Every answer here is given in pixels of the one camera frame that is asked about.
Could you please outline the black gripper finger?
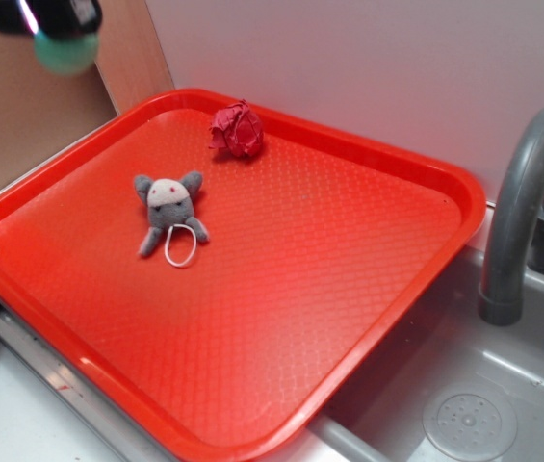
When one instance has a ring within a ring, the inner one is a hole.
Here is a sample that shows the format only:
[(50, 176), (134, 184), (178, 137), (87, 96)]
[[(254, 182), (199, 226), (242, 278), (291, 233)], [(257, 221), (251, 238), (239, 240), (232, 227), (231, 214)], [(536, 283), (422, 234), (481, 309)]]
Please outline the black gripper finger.
[(31, 0), (28, 6), (39, 29), (57, 38), (96, 33), (103, 11), (96, 0)]
[(16, 0), (0, 0), (0, 33), (5, 35), (32, 34)]

